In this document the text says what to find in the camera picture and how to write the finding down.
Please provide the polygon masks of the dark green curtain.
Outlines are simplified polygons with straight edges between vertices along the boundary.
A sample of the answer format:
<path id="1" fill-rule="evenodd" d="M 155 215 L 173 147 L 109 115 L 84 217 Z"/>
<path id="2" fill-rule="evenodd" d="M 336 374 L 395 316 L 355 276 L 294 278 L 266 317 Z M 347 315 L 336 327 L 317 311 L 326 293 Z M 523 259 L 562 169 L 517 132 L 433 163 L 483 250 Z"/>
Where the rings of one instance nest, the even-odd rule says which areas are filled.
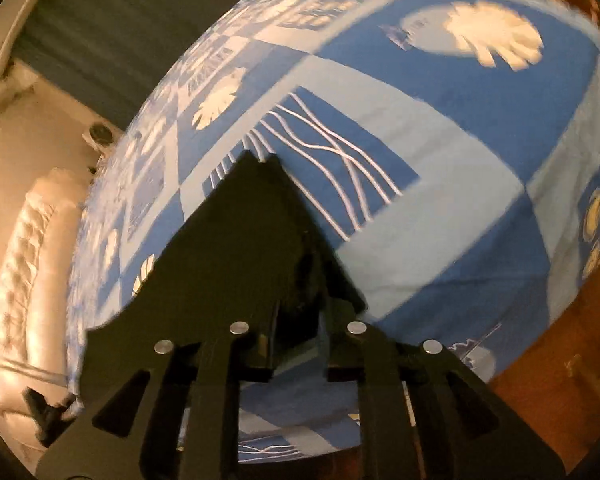
<path id="1" fill-rule="evenodd" d="M 175 61 L 239 0 L 38 0 L 15 58 L 125 129 Z"/>

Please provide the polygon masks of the blue patterned bed sheet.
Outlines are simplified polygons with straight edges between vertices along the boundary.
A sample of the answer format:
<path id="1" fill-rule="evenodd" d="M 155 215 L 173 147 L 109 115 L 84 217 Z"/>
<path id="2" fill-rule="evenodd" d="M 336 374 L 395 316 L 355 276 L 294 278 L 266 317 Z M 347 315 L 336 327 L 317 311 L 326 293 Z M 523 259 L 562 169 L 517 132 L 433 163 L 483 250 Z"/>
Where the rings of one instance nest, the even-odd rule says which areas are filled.
<path id="1" fill-rule="evenodd" d="M 600 265 L 600 29 L 550 0 L 242 0 L 126 129 L 82 216 L 67 375 L 244 151 L 277 155 L 393 338 L 481 379 Z"/>

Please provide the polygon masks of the small speaker on nightstand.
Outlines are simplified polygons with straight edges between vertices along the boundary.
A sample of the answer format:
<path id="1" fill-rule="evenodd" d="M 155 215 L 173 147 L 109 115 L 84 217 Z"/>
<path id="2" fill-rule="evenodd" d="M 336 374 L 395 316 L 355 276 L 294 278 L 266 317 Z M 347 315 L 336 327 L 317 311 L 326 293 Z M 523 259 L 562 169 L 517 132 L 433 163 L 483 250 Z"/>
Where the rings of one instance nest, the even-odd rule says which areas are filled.
<path id="1" fill-rule="evenodd" d="M 108 157 L 114 150 L 116 138 L 111 129 L 102 122 L 94 122 L 82 133 L 85 143 L 95 152 Z"/>

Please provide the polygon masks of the black pants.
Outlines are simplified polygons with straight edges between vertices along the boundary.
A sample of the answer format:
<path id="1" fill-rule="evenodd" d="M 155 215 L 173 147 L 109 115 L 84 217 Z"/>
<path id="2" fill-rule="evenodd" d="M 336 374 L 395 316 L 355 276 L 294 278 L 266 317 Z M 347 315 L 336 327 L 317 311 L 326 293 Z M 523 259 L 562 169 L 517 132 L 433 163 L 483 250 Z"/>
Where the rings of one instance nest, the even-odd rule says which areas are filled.
<path id="1" fill-rule="evenodd" d="M 242 382 L 267 382 L 285 354 L 316 337 L 331 302 L 365 309 L 280 159 L 245 152 L 166 244 L 136 296 L 88 331 L 82 404 L 92 408 L 147 370 L 157 342 L 207 349 L 245 322 L 228 382 L 236 399 Z"/>

